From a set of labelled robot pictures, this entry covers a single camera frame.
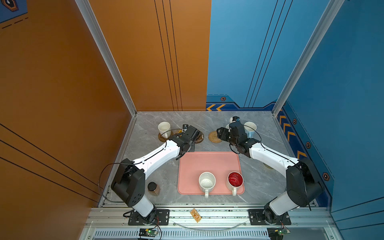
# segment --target gray marble tabletop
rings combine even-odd
[[[134,160],[159,147],[157,126],[163,121],[170,123],[171,128],[180,128],[189,124],[202,131],[205,135],[203,142],[196,144],[195,151],[231,151],[227,142],[212,143],[208,134],[219,127],[225,127],[232,116],[240,117],[242,123],[247,121],[257,125],[257,131],[266,146],[288,155],[271,112],[267,111],[183,111],[183,112],[138,112],[124,159]],[[153,196],[146,190],[146,196],[154,204],[266,204],[285,191],[285,178],[273,169],[268,169],[260,161],[239,155],[242,174],[244,177],[245,192],[241,195],[182,195],[177,191],[179,176],[179,161],[169,160],[155,170],[146,180],[155,182],[160,186],[160,195]],[[120,201],[114,192],[111,200]]]

